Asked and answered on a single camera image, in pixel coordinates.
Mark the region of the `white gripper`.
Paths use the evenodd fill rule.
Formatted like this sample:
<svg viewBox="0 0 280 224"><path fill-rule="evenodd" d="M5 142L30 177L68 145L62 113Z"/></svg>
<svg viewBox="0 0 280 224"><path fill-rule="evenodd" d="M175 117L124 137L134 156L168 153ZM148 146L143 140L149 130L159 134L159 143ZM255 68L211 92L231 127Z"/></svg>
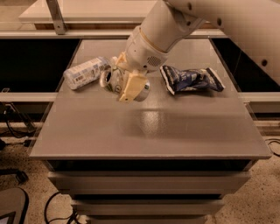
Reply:
<svg viewBox="0 0 280 224"><path fill-rule="evenodd" d="M127 70L128 64L134 70L124 73L118 101L144 101L149 95L149 81L144 73L137 70L154 72L166 62L167 57L167 53L159 51L149 43L142 34L141 27L137 26L128 38L125 52L122 52L115 62L122 70Z"/></svg>

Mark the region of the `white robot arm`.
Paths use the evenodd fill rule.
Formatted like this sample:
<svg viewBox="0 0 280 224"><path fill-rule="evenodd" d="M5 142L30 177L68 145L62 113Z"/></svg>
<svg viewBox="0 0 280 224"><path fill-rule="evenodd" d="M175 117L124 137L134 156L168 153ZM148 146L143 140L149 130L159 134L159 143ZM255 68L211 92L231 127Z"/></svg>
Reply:
<svg viewBox="0 0 280 224"><path fill-rule="evenodd" d="M124 81L120 102L144 89L146 74L205 22L220 29L273 81L280 83L280 3L277 0L157 0L116 62Z"/></svg>

